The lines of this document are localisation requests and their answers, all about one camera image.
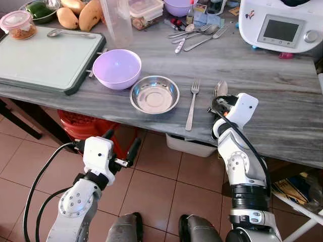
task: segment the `white cutting board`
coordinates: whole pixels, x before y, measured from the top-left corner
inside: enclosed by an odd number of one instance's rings
[[[0,81],[61,91],[71,88],[104,37],[94,33],[93,39],[64,34],[47,37],[52,29],[37,26],[29,39],[6,36],[0,41]]]

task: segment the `purple bowl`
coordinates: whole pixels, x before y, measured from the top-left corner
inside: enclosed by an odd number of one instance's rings
[[[93,64],[93,73],[99,82],[115,90],[131,87],[138,80],[140,71],[140,57],[126,49],[105,52]]]
[[[167,11],[176,17],[183,17],[190,9],[190,0],[164,0]]]

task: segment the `gray marble countertop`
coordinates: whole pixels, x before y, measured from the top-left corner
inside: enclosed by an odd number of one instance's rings
[[[166,36],[174,31],[159,23],[144,31],[134,29],[129,47],[142,60],[141,76],[163,75],[180,89],[178,105],[168,113],[148,115],[137,111],[129,100],[129,89],[114,91],[96,79],[87,78],[71,96],[0,84],[0,96],[57,109],[170,133],[208,143],[213,115],[206,113],[212,92],[225,80],[230,94],[248,93],[259,105],[244,133],[262,155],[323,168],[323,98],[310,57],[278,59],[278,53],[254,50],[235,28],[236,19],[226,19],[230,29],[218,40],[211,40],[190,52],[174,53],[176,45]],[[103,24],[93,32],[105,33]],[[186,44],[205,36],[194,37]],[[191,104],[194,77],[201,78],[196,97],[193,129],[185,131]]]

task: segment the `stainless steel bowl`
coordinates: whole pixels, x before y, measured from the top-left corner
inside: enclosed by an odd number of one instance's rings
[[[168,112],[180,99],[180,90],[169,78],[148,76],[138,81],[130,91],[131,104],[148,114]]]
[[[26,6],[33,3],[36,0],[27,2],[25,4],[23,4],[19,10],[26,10]],[[38,19],[33,19],[35,24],[45,24],[50,22],[51,20],[53,20],[54,18],[56,18],[56,12],[57,10],[60,8],[61,6],[61,1],[60,0],[41,0],[42,2],[44,2],[46,4],[46,6],[53,10],[53,12],[45,17],[42,18],[38,18]]]

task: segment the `bowl of vegetables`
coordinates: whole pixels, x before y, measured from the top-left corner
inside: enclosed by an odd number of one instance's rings
[[[60,0],[33,0],[22,5],[19,10],[30,12],[35,24],[45,24],[56,17],[60,6]]]

